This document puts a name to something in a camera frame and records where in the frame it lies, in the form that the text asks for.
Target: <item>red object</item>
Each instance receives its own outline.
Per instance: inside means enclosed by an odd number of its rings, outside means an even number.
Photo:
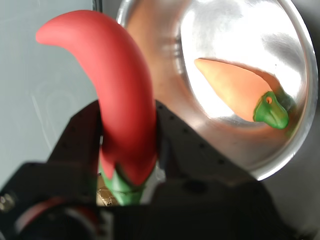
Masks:
[[[90,10],[50,20],[36,40],[67,49],[91,79],[100,104],[106,176],[111,179],[119,164],[133,184],[142,184],[156,162],[156,109],[151,76],[134,40],[112,18]]]

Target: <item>toy carrot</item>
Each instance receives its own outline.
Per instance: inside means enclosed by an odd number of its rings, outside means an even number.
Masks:
[[[240,118],[248,122],[265,122],[276,129],[284,129],[288,125],[287,111],[260,76],[213,60],[199,58],[194,63],[218,97]]]

